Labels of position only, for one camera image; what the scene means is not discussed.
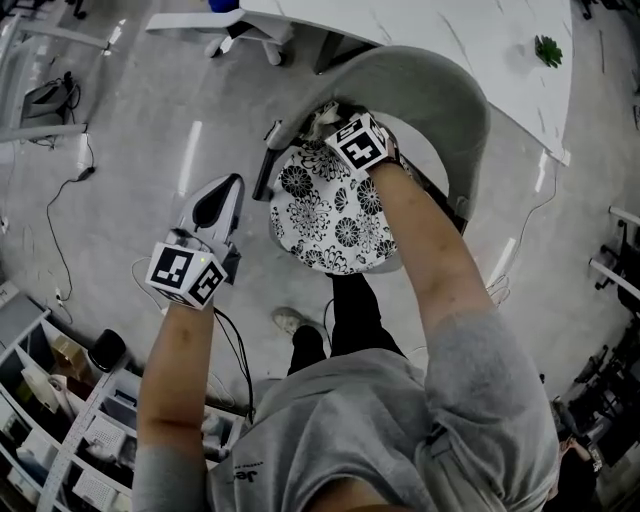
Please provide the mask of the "floral round seat cushion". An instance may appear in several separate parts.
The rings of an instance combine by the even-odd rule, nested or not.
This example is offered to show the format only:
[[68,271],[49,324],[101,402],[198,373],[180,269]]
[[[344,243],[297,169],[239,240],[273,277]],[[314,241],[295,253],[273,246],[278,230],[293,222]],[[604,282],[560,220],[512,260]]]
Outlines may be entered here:
[[322,273],[364,273],[397,252],[368,173],[349,169],[320,140],[293,151],[276,177],[270,214],[281,247]]

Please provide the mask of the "small green plant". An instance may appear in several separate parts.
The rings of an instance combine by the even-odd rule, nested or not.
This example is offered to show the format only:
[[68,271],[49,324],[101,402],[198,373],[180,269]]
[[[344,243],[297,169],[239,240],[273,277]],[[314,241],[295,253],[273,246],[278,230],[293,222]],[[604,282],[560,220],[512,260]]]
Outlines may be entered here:
[[557,42],[545,35],[536,35],[535,54],[547,67],[557,69],[562,64],[563,52]]

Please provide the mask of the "person's left shoe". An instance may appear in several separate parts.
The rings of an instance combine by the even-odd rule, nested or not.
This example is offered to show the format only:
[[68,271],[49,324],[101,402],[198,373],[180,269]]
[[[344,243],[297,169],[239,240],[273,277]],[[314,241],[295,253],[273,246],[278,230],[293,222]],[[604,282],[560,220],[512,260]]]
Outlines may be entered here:
[[304,326],[310,326],[318,332],[324,330],[321,324],[290,307],[275,309],[272,312],[272,320],[280,330],[290,336],[293,336],[299,328]]

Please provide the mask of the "white storage shelf unit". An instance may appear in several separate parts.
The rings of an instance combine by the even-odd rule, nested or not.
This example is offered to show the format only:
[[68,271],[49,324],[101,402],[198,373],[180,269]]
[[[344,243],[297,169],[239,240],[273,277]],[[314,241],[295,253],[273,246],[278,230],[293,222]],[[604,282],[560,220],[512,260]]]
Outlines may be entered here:
[[[127,353],[93,383],[56,372],[51,345],[67,336],[52,313],[0,280],[0,497],[28,512],[131,512],[141,372]],[[53,414],[21,371],[49,375]]]

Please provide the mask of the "white desk frame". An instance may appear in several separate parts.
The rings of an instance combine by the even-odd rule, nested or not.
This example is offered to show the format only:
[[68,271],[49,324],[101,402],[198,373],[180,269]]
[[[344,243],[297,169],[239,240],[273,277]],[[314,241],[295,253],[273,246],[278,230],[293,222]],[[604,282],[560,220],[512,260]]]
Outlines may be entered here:
[[614,258],[612,267],[594,258],[589,259],[589,266],[604,276],[604,280],[595,287],[601,290],[608,283],[613,283],[640,301],[640,246],[628,240],[630,225],[634,225],[640,233],[640,217],[615,206],[610,206],[608,213],[617,219],[617,225],[622,229],[622,242],[618,252],[605,245],[600,248],[601,254],[609,254]]

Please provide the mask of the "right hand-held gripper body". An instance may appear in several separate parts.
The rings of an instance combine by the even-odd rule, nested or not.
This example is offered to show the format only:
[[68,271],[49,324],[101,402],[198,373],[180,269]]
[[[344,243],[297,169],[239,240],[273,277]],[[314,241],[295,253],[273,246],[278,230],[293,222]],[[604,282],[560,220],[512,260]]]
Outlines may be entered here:
[[352,171],[367,171],[384,162],[396,162],[396,143],[369,112],[359,115],[324,142]]

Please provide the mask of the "person's grey t-shirt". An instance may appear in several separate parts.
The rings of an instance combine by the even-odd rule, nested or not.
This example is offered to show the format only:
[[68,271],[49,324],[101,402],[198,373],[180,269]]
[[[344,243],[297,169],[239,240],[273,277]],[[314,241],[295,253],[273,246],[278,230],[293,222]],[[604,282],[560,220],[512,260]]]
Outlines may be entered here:
[[134,512],[303,512],[344,478],[419,512],[539,512],[559,443],[530,356],[495,311],[444,320],[428,347],[426,370],[368,349],[277,382],[214,468],[140,447]]

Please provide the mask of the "grey backpack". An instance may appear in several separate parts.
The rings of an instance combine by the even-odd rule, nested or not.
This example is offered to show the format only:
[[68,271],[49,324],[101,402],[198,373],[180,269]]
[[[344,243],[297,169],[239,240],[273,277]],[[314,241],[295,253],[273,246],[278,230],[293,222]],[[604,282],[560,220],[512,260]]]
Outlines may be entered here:
[[66,72],[26,94],[21,126],[34,128],[46,125],[64,125],[80,101],[80,85]]

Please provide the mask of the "person's left forearm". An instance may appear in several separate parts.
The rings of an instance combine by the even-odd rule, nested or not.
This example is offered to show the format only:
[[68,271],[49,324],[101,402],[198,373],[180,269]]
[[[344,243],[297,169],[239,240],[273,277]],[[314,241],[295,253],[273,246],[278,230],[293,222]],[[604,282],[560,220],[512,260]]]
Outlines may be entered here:
[[140,447],[163,446],[204,458],[204,418],[214,308],[169,306],[146,363],[137,410]]

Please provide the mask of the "brown cardboard box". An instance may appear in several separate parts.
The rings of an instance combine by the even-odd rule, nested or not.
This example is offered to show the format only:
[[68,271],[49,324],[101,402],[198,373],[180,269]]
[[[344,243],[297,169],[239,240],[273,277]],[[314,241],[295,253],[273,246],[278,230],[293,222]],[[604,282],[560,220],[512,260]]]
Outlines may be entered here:
[[85,383],[93,383],[93,374],[83,348],[64,335],[58,336],[51,345],[56,361],[56,372]]

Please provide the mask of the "black office chair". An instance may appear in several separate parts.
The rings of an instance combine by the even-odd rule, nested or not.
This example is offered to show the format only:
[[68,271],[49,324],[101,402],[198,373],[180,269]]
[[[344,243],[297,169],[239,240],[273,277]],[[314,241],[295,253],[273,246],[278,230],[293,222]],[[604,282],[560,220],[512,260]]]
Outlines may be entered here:
[[640,444],[640,328],[591,355],[563,396],[578,434],[612,467]]

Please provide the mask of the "white marble table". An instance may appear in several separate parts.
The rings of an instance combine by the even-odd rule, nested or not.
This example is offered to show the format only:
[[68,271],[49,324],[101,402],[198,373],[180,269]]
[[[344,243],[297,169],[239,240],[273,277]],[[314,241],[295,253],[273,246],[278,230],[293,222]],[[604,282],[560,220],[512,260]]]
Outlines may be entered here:
[[[252,14],[323,28],[377,45],[425,49],[456,62],[487,100],[568,164],[572,78],[569,0],[240,0]],[[554,39],[562,64],[547,67],[536,35]]]

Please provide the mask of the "black waste bin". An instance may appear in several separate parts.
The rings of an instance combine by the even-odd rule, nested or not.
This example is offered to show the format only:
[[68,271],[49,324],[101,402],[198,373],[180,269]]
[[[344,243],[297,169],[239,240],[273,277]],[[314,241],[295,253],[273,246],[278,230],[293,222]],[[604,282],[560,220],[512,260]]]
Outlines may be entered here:
[[124,340],[113,330],[105,329],[88,350],[88,358],[103,373],[110,373],[126,354]]

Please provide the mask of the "person's right forearm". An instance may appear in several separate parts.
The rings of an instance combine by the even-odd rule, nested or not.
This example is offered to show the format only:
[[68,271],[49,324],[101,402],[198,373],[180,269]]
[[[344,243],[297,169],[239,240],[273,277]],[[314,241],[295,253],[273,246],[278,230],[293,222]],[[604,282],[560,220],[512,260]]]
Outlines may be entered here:
[[493,310],[467,245],[437,203],[397,164],[383,163],[370,177],[416,295],[423,329],[452,315]]

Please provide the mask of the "white work table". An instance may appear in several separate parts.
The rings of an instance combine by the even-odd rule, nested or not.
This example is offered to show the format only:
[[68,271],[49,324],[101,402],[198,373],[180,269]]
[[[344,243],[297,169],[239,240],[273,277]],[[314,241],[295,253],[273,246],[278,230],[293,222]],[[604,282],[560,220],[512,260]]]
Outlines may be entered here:
[[36,121],[25,127],[25,98],[38,49],[44,36],[109,50],[108,40],[91,37],[41,21],[29,21],[17,14],[0,32],[0,144],[16,140],[42,139],[85,133],[86,123],[64,120]]

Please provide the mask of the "white paper bag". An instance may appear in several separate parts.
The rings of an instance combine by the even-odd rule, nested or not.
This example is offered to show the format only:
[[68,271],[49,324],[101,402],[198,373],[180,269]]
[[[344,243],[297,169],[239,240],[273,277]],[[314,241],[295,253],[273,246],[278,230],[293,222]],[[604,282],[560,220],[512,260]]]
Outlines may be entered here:
[[25,367],[21,371],[21,375],[37,400],[47,410],[55,414],[60,407],[60,403],[54,393],[54,388],[49,383],[49,375],[35,366]]

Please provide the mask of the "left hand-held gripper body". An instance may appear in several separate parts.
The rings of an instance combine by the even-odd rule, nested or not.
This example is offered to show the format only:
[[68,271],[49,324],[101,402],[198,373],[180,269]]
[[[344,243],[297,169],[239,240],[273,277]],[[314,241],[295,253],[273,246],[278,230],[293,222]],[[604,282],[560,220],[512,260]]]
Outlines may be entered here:
[[170,302],[205,308],[223,284],[234,284],[240,258],[232,242],[207,243],[174,228],[155,245],[145,283]]

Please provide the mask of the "person's black trousers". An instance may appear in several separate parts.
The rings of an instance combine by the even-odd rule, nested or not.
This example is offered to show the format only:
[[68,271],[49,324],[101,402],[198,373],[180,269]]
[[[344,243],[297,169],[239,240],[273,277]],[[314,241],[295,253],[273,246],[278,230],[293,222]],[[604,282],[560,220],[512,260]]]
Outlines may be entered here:
[[[331,355],[344,356],[362,350],[402,351],[383,327],[377,298],[361,274],[329,276],[332,282],[334,326]],[[327,359],[321,332],[310,326],[299,328],[291,336],[293,354],[290,375]]]

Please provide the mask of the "grey shell chair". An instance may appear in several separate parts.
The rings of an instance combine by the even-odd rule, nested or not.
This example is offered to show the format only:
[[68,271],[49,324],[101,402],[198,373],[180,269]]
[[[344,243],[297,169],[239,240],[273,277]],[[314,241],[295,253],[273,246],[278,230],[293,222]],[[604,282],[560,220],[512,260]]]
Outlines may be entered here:
[[[276,123],[267,138],[253,196],[269,205],[279,172],[296,148],[307,118],[326,103],[360,105],[388,131],[400,121],[420,134],[435,150],[447,176],[439,189],[405,156],[396,160],[437,203],[458,230],[470,221],[477,194],[480,163],[490,126],[487,101],[476,81],[451,60],[421,49],[391,46],[356,57]],[[391,272],[400,267],[398,253],[364,273]]]

